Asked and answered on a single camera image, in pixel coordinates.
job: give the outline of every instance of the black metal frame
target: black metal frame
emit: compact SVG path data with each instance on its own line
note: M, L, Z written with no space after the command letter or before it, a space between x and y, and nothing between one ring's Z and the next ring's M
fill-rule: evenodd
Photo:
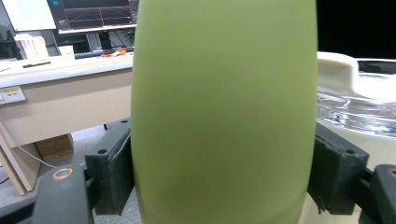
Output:
M130 121L116 123L86 155L87 168L66 165L49 171L37 198L0 210L0 223L93 223L98 215L120 215L134 187ZM308 193L319 212L351 215L361 224L396 223L396 166L366 168L369 155L317 124Z

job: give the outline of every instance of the white cup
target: white cup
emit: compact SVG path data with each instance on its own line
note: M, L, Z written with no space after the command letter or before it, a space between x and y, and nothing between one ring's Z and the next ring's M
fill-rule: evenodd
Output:
M59 51L61 52L62 57L67 60L75 60L73 46L61 46L58 47Z

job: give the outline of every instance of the white container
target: white container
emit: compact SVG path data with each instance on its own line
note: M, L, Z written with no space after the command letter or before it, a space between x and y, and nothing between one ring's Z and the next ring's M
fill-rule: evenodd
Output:
M367 73L366 67L382 74ZM390 60L318 54L317 122L369 153L367 168L372 171L379 164L396 164L394 69L396 62ZM319 214L307 194L300 224L357 224L360 214L358 206L352 216Z
M61 46L58 49L66 60L75 60L73 46Z

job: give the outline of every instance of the electrical outlet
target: electrical outlet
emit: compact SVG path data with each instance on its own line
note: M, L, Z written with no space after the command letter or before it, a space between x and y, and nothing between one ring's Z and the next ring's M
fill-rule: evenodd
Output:
M0 89L0 95L6 104L26 100L19 86Z

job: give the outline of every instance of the cable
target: cable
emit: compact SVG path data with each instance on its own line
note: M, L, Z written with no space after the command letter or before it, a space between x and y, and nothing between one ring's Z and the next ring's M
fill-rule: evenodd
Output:
M1 123L3 124L3 126L6 128L7 132L8 132L9 135L11 136L12 140L15 142L15 144L18 146L18 148L19 148L22 152L28 154L29 156L31 156L31 157L34 158L35 160L40 161L41 163L43 163L43 164L45 164L45 165L47 165L47 166L49 166L49 167L51 167L51 168L57 168L56 166L53 166L53 165L51 165L51 164L48 164L48 163L46 163L46 162L40 160L40 159L37 158L36 156L32 155L30 152L28 152L28 151L26 151L25 149L23 149L23 148L21 147L21 145L18 143L18 141L17 141L17 139L15 138L14 134L9 130L8 126L3 122L3 119L2 119L1 117L0 117L0 122L1 122Z
M0 184L3 184L3 183L6 182L8 179L9 179L9 177L7 177L6 179L2 180L2 181L0 182Z
M117 38L119 39L119 41L121 42L122 46L123 46L124 48L126 48L125 43L122 42L122 40L121 40L120 37L119 37L119 34L117 34L117 31L115 31L114 34L116 34L116 36L117 36Z
M3 184L3 183L4 183L4 182L6 182L8 179L9 179L9 177L7 176L7 178L6 178L6 179L4 179L4 180L0 181L0 184Z
M99 33L99 35L101 35L102 37L104 37L104 38L106 38L106 39L108 39L113 45L114 45L114 47L116 47L117 45L110 39L110 38L107 38L107 36L105 36L105 35L102 35L101 33Z

